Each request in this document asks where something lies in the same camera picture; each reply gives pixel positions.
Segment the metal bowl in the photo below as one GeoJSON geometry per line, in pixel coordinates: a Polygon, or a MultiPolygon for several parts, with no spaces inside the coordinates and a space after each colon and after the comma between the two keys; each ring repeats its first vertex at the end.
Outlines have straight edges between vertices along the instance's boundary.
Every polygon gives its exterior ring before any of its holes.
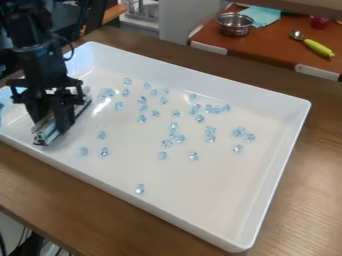
{"type": "Polygon", "coordinates": [[[246,36],[254,20],[246,15],[230,12],[217,17],[217,30],[226,36],[246,36]]]}

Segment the white tray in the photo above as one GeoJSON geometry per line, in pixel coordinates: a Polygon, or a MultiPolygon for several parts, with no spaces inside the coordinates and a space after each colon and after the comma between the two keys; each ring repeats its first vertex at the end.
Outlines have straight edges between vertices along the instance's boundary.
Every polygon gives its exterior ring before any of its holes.
{"type": "Polygon", "coordinates": [[[24,106],[13,105],[3,88],[2,141],[224,250],[240,252],[253,245],[310,102],[93,42],[77,48],[67,65],[71,76],[91,87],[94,99],[76,125],[49,148],[33,146],[33,124],[24,106]],[[98,98],[105,88],[122,91],[126,77],[133,81],[129,97],[98,98]],[[159,91],[170,88],[169,103],[158,104],[160,96],[149,96],[145,82],[159,91]],[[188,114],[189,91],[201,95],[196,103],[202,106],[229,103],[231,111],[202,111],[206,120],[197,123],[188,114]],[[142,95],[150,107],[145,124],[137,122],[142,95]],[[117,101],[124,103],[120,111],[113,107],[117,101]],[[151,109],[161,116],[152,119],[151,109]],[[173,109],[180,118],[171,117],[173,109]],[[169,159],[159,160],[172,121],[187,141],[164,150],[169,159]],[[207,125],[217,128],[214,143],[204,142],[207,125]],[[256,140],[248,144],[232,137],[237,127],[253,132],[256,140]],[[107,132],[104,141],[97,138],[100,130],[107,132]],[[244,146],[243,153],[233,152],[237,144],[244,146]],[[78,154],[82,146],[90,150],[86,157],[78,154]],[[104,158],[99,155],[103,146],[109,149],[104,158]],[[198,161],[188,158],[191,150],[198,152],[198,161]],[[145,193],[135,193],[138,184],[144,184],[145,193]]]}

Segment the table surface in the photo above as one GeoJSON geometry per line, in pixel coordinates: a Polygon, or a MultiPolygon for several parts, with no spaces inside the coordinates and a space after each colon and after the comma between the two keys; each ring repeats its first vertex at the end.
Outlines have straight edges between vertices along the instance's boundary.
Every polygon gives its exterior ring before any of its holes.
{"type": "MultiPolygon", "coordinates": [[[[310,100],[310,114],[247,256],[342,255],[340,83],[109,27],[78,44],[86,41],[310,100]]],[[[1,142],[0,156],[0,210],[76,255],[230,255],[1,142]]]]}
{"type": "MultiPolygon", "coordinates": [[[[238,12],[245,8],[233,5],[225,12],[238,12]]],[[[329,21],[325,30],[310,27],[310,17],[282,15],[277,22],[264,28],[251,28],[246,37],[233,38],[217,32],[216,18],[191,37],[192,41],[228,49],[228,55],[258,60],[272,65],[293,69],[303,64],[342,74],[342,25],[329,21]],[[289,38],[292,29],[300,30],[308,39],[332,49],[335,56],[323,58],[308,49],[303,43],[289,38]]]]}

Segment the clear blue stone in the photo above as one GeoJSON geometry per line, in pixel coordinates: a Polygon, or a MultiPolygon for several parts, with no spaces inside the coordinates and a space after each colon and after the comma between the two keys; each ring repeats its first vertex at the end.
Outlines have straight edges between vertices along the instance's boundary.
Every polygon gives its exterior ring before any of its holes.
{"type": "Polygon", "coordinates": [[[138,122],[141,123],[141,124],[144,124],[146,123],[147,121],[147,118],[145,115],[140,115],[139,118],[138,118],[138,122]]]}
{"type": "Polygon", "coordinates": [[[243,151],[243,146],[242,145],[236,145],[233,149],[234,153],[239,154],[243,151]]]}
{"type": "Polygon", "coordinates": [[[129,93],[130,93],[129,90],[128,90],[128,89],[125,89],[125,90],[122,91],[121,94],[122,94],[122,96],[124,96],[124,97],[128,97],[128,96],[129,96],[129,93]]]}
{"type": "Polygon", "coordinates": [[[180,116],[180,112],[177,109],[172,110],[171,116],[174,117],[174,118],[177,118],[177,117],[180,116]]]}
{"type": "Polygon", "coordinates": [[[212,108],[211,113],[220,114],[221,113],[220,106],[215,106],[214,108],[212,108]]]}
{"type": "Polygon", "coordinates": [[[188,95],[188,99],[191,100],[196,100],[197,99],[197,94],[196,93],[191,93],[188,95]]]}
{"type": "Polygon", "coordinates": [[[149,83],[145,83],[145,84],[144,84],[144,88],[145,88],[146,90],[149,90],[149,89],[151,88],[151,85],[150,85],[149,83]]]}
{"type": "Polygon", "coordinates": [[[209,114],[213,110],[213,106],[210,104],[205,105],[205,113],[209,114]]]}
{"type": "Polygon", "coordinates": [[[224,111],[229,111],[229,110],[230,110],[230,105],[226,104],[226,105],[223,106],[221,111],[224,112],[224,111]]]}
{"type": "Polygon", "coordinates": [[[107,147],[101,148],[100,155],[103,157],[107,156],[108,155],[108,148],[107,147]]]}
{"type": "Polygon", "coordinates": [[[171,148],[172,146],[172,141],[170,139],[166,139],[162,141],[162,147],[163,148],[171,148]]]}
{"type": "Polygon", "coordinates": [[[179,125],[176,122],[172,122],[169,124],[169,129],[178,129],[179,125]]]}
{"type": "Polygon", "coordinates": [[[180,135],[176,135],[172,137],[173,141],[177,144],[181,144],[183,142],[186,141],[186,138],[184,135],[180,134],[180,135]]]}
{"type": "Polygon", "coordinates": [[[106,137],[107,137],[107,134],[106,134],[105,131],[99,131],[97,133],[97,138],[100,139],[100,140],[104,140],[106,137]]]}
{"type": "Polygon", "coordinates": [[[170,89],[169,88],[165,88],[165,89],[162,90],[162,92],[164,94],[169,94],[170,93],[170,89]]]}
{"type": "Polygon", "coordinates": [[[160,116],[160,113],[158,110],[152,110],[152,116],[153,117],[159,117],[160,116]]]}
{"type": "Polygon", "coordinates": [[[201,110],[202,106],[200,104],[195,104],[194,108],[197,108],[198,110],[201,110]]]}
{"type": "Polygon", "coordinates": [[[123,103],[120,102],[115,102],[115,110],[118,111],[123,108],[123,103]]]}
{"type": "Polygon", "coordinates": [[[153,89],[152,91],[150,91],[150,95],[151,96],[156,96],[158,94],[158,90],[153,89]]]}
{"type": "Polygon", "coordinates": [[[136,194],[144,194],[145,193],[145,186],[144,184],[139,184],[136,188],[135,188],[135,193],[136,194]]]}
{"type": "Polygon", "coordinates": [[[140,112],[146,111],[147,109],[148,109],[148,106],[147,106],[147,105],[140,105],[140,106],[139,106],[139,111],[140,111],[140,112]]]}
{"type": "Polygon", "coordinates": [[[244,134],[246,133],[246,129],[245,128],[242,128],[242,127],[239,127],[239,128],[236,128],[232,135],[234,137],[242,137],[244,134]]]}
{"type": "Polygon", "coordinates": [[[205,133],[206,134],[214,134],[215,132],[216,132],[216,128],[211,127],[211,126],[205,127],[205,133]]]}
{"type": "Polygon", "coordinates": [[[81,147],[79,149],[79,154],[81,156],[87,156],[89,154],[89,149],[87,147],[81,147]]]}
{"type": "Polygon", "coordinates": [[[177,135],[177,133],[178,133],[177,129],[175,129],[175,128],[170,128],[170,129],[169,129],[169,135],[170,135],[171,137],[177,135]]]}
{"type": "Polygon", "coordinates": [[[145,105],[147,103],[147,99],[144,96],[141,96],[138,100],[138,103],[141,105],[145,105]]]}
{"type": "Polygon", "coordinates": [[[167,104],[168,102],[169,102],[169,100],[168,100],[167,98],[165,98],[165,97],[161,97],[161,98],[160,98],[160,104],[165,105],[165,104],[167,104]]]}
{"type": "Polygon", "coordinates": [[[204,120],[205,120],[205,118],[204,118],[204,116],[202,116],[202,115],[197,115],[196,118],[195,118],[195,120],[196,120],[198,123],[203,123],[204,120]]]}
{"type": "Polygon", "coordinates": [[[199,109],[195,106],[192,106],[190,111],[189,111],[189,114],[190,115],[196,115],[198,113],[199,109]]]}
{"type": "Polygon", "coordinates": [[[172,122],[169,124],[169,135],[171,137],[175,136],[178,133],[178,123],[172,122]]]}
{"type": "Polygon", "coordinates": [[[165,160],[165,159],[167,159],[167,153],[166,152],[159,152],[158,154],[158,158],[160,159],[160,160],[165,160]]]}
{"type": "Polygon", "coordinates": [[[253,133],[246,134],[245,140],[248,143],[252,143],[255,140],[255,135],[253,133]]]}
{"type": "Polygon", "coordinates": [[[112,89],[112,88],[107,88],[107,89],[106,89],[106,95],[107,95],[108,97],[113,97],[113,96],[115,95],[115,90],[112,89]]]}
{"type": "Polygon", "coordinates": [[[191,151],[191,152],[189,153],[189,158],[190,158],[190,160],[197,161],[198,158],[199,158],[199,156],[198,156],[198,154],[197,154],[196,152],[191,151]]]}
{"type": "Polygon", "coordinates": [[[131,85],[132,84],[132,79],[126,77],[124,78],[124,85],[127,86],[127,85],[131,85]]]}
{"type": "Polygon", "coordinates": [[[207,133],[205,135],[205,142],[209,142],[209,143],[212,143],[216,140],[216,137],[213,133],[207,133]]]}

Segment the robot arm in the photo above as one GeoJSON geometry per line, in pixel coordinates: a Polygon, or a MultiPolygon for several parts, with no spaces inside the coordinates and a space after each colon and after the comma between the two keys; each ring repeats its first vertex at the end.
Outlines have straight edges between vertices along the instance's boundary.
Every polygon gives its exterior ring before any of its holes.
{"type": "Polygon", "coordinates": [[[35,123],[34,143],[48,145],[75,123],[77,107],[88,106],[82,81],[67,76],[61,38],[50,32],[44,0],[0,2],[0,23],[13,42],[24,79],[8,81],[14,103],[25,104],[35,123]],[[21,93],[17,88],[26,88],[21,93]]]}

